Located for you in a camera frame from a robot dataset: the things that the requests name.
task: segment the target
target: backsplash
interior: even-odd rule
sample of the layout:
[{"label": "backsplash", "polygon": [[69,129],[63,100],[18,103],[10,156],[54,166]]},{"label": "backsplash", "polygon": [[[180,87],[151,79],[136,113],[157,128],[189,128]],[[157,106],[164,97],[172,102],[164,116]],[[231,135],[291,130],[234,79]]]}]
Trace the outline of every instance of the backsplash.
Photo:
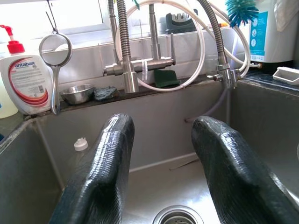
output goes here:
[{"label": "backsplash", "polygon": [[[232,51],[235,39],[235,32],[231,28],[222,29],[222,36],[225,47]],[[204,31],[206,43],[206,60],[201,74],[216,74],[217,71],[217,50],[215,41]],[[161,56],[171,56],[170,36],[159,37],[161,45]],[[167,70],[174,70],[178,78],[190,77],[196,70],[199,62],[200,44],[196,32],[174,35],[177,64],[167,67]],[[130,42],[132,57],[151,58],[151,39],[139,39]],[[235,54],[244,60],[243,46],[237,42],[234,49]],[[113,45],[103,44],[88,48],[74,49],[69,63],[63,67],[59,75],[59,90],[81,85],[93,84],[96,87],[115,86],[123,89],[122,76],[103,76],[103,68],[114,63]],[[232,68],[240,65],[234,63]],[[149,72],[147,83],[153,83],[152,72]]]}]

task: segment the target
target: sponge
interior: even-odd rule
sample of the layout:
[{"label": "sponge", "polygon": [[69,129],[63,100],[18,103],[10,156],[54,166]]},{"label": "sponge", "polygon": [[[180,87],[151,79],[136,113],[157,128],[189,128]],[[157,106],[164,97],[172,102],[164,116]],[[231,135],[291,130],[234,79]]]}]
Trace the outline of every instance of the sponge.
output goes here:
[{"label": "sponge", "polygon": [[94,88],[94,99],[97,101],[111,99],[117,96],[119,96],[119,92],[114,86],[109,86],[106,88]]},{"label": "sponge", "polygon": [[172,70],[155,70],[154,77],[157,88],[180,84],[176,72]]}]

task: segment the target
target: stainless steel bowl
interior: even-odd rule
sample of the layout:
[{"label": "stainless steel bowl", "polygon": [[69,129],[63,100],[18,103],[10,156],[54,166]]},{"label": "stainless steel bowl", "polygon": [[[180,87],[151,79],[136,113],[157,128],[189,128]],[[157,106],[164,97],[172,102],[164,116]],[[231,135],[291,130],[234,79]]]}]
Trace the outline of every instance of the stainless steel bowl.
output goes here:
[{"label": "stainless steel bowl", "polygon": [[60,92],[62,99],[70,105],[82,104],[93,96],[94,87],[90,84],[78,85]]}]

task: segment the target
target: red pump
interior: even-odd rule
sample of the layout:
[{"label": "red pump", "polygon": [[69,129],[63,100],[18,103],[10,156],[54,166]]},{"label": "red pump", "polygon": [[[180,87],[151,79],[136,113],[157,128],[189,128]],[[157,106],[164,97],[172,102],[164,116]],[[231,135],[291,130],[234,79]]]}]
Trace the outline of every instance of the red pump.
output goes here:
[{"label": "red pump", "polygon": [[24,53],[25,49],[23,44],[19,43],[18,41],[14,40],[14,35],[12,32],[12,28],[4,25],[0,25],[1,28],[4,28],[9,35],[10,41],[8,42],[7,48],[10,54],[20,54]]}]

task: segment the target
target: green sponge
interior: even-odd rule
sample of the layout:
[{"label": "green sponge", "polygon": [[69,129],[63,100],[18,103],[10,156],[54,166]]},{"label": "green sponge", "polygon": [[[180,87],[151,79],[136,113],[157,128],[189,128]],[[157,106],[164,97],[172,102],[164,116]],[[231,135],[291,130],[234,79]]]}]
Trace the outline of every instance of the green sponge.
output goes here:
[{"label": "green sponge", "polygon": [[176,72],[172,70],[155,70],[154,77],[157,88],[163,88],[169,85],[177,85],[180,83],[177,79]]}]

